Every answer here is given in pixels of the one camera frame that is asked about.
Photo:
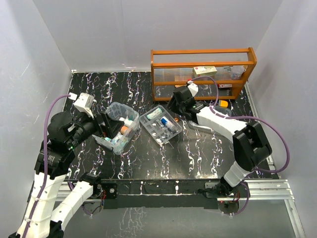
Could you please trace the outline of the brown medicine bottle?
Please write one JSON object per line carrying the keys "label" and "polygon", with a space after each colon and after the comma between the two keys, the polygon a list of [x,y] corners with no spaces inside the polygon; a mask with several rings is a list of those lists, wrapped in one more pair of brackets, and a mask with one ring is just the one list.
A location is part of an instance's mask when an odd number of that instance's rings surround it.
{"label": "brown medicine bottle", "polygon": [[129,128],[127,126],[123,126],[120,130],[121,134],[125,134],[127,131],[129,130]]}

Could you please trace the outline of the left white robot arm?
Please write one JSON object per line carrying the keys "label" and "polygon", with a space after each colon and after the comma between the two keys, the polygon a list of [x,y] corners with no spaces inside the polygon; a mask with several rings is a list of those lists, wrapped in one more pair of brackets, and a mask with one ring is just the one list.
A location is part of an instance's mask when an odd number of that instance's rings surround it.
{"label": "left white robot arm", "polygon": [[75,148],[90,136],[114,138],[124,122],[106,113],[89,116],[61,112],[45,121],[44,140],[35,164],[33,189],[19,229],[12,238],[61,238],[71,218],[89,197],[102,193],[99,176],[85,173],[68,196],[55,207]]}

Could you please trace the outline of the clear kit lid black handle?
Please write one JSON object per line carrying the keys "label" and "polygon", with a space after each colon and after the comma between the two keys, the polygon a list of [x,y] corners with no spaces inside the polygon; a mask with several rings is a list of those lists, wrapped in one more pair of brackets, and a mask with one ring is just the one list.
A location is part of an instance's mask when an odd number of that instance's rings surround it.
{"label": "clear kit lid black handle", "polygon": [[[231,109],[229,108],[224,108],[224,107],[221,107],[221,106],[214,106],[214,110],[217,112],[217,113],[222,113],[224,115],[228,115],[228,116],[231,116],[232,115],[232,111]],[[214,131],[213,129],[211,129],[210,127],[207,127],[207,126],[203,126],[203,125],[200,125],[200,124],[197,124],[193,121],[189,121],[188,122],[188,125],[191,129],[196,129],[196,130],[199,130],[199,131],[202,131],[202,132],[205,132],[205,133],[209,133],[209,134],[214,134],[216,133],[216,131]]]}

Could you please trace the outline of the white blue cylinder bottle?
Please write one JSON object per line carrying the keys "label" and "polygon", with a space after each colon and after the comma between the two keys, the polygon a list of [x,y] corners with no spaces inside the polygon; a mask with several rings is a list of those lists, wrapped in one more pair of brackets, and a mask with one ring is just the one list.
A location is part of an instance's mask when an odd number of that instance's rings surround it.
{"label": "white blue cylinder bottle", "polygon": [[160,119],[160,121],[163,124],[163,126],[165,126],[167,129],[169,129],[171,131],[177,130],[177,127],[170,120],[168,120],[166,117],[162,117]]}

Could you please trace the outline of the teal tape packet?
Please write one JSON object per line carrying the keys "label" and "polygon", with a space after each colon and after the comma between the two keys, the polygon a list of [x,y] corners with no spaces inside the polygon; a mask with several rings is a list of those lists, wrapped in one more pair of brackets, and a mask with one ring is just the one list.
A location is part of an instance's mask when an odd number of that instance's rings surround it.
{"label": "teal tape packet", "polygon": [[124,147],[126,145],[126,143],[129,141],[128,137],[123,136],[122,134],[118,134],[115,138],[111,139],[106,137],[105,141],[109,142],[110,144],[112,144],[113,146],[116,147]]}

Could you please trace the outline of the clear plastic medicine kit box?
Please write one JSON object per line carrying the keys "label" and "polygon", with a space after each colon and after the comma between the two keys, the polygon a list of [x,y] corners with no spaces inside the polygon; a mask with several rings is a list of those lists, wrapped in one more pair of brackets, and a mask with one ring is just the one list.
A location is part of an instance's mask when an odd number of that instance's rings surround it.
{"label": "clear plastic medicine kit box", "polygon": [[110,119],[113,137],[108,134],[93,135],[95,142],[116,155],[123,153],[124,148],[140,128],[139,113],[131,107],[113,102],[106,110]]}

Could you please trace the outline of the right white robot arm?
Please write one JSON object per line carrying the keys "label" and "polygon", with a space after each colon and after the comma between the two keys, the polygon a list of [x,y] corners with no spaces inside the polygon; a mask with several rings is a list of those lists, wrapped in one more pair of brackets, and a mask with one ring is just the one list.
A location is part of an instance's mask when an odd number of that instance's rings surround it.
{"label": "right white robot arm", "polygon": [[217,185],[203,190],[231,197],[238,192],[238,184],[271,155],[272,148],[259,122],[230,119],[213,106],[195,101],[197,92],[198,86],[194,83],[176,88],[167,108],[187,120],[215,130],[233,144],[234,163]]}

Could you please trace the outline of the clear plastic tray insert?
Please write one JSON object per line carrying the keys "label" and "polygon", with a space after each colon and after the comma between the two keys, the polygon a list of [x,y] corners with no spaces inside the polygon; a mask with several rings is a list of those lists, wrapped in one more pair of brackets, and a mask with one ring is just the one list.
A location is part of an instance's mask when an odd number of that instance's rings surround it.
{"label": "clear plastic tray insert", "polygon": [[[162,109],[162,114],[152,120],[147,119],[146,115],[151,113],[157,107],[160,107]],[[163,126],[160,121],[162,117],[166,117],[168,120],[170,120],[177,127],[177,130],[171,131]],[[170,139],[174,138],[182,131],[182,127],[178,124],[178,122],[176,122],[171,114],[161,105],[156,106],[155,108],[141,115],[140,123],[158,145],[166,144]]]}

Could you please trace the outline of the white green sachet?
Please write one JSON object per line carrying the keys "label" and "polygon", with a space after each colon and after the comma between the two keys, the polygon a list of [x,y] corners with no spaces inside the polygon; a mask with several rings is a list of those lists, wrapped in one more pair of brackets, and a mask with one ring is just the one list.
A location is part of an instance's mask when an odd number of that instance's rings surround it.
{"label": "white green sachet", "polygon": [[147,114],[146,117],[149,120],[154,119],[155,117],[162,114],[162,109],[160,107],[157,107],[155,110],[153,110],[151,113]]}

